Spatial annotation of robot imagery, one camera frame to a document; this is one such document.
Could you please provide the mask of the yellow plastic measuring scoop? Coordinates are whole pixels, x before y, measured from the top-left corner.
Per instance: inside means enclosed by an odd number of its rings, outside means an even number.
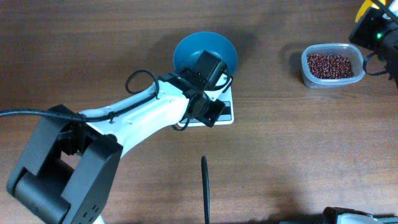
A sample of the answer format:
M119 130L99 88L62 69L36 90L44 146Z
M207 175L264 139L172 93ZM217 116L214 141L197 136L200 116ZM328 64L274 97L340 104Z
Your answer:
M376 4L377 2L380 2L383 6L386 6L387 1L386 0L365 0L361 7L359 8L359 11L357 12L356 18L355 18L355 23L359 22L360 19L368 12L373 13L374 15L378 16L379 14L382 14L382 11L380 10L379 6Z

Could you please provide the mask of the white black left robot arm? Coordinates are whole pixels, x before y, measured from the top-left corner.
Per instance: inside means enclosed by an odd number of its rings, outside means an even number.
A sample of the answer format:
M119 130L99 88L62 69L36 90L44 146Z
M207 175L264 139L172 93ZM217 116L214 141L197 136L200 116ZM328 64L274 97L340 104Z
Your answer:
M74 113L9 110L40 121L7 181L8 193L45 223L103 223L120 160L158 130L193 119L212 127L238 57L219 50L175 53L173 71L115 104Z

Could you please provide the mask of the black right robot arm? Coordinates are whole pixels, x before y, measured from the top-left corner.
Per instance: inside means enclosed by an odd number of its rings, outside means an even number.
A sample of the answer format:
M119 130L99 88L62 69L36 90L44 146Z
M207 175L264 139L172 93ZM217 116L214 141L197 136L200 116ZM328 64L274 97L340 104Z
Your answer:
M366 74L373 77L388 74L390 80L397 82L397 15L384 2L364 2L358 11L349 41L371 51L362 64ZM373 56L385 63L383 71L367 71L368 62Z

